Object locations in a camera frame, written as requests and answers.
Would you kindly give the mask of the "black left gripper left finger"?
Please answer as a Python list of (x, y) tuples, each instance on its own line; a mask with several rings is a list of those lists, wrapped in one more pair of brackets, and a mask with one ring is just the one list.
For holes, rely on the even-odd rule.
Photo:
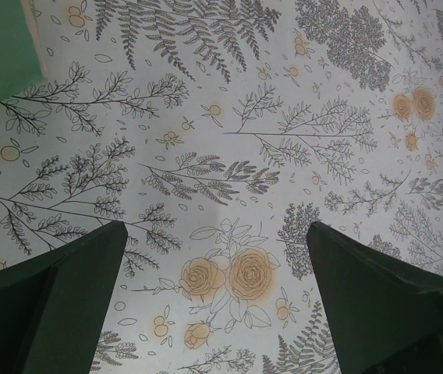
[(88, 373), (126, 246), (113, 221), (0, 270), (0, 373)]

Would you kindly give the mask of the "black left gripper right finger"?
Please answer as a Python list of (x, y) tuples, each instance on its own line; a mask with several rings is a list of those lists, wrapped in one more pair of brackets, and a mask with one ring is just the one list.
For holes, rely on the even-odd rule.
[(443, 373), (443, 276), (321, 222), (307, 246), (343, 373)]

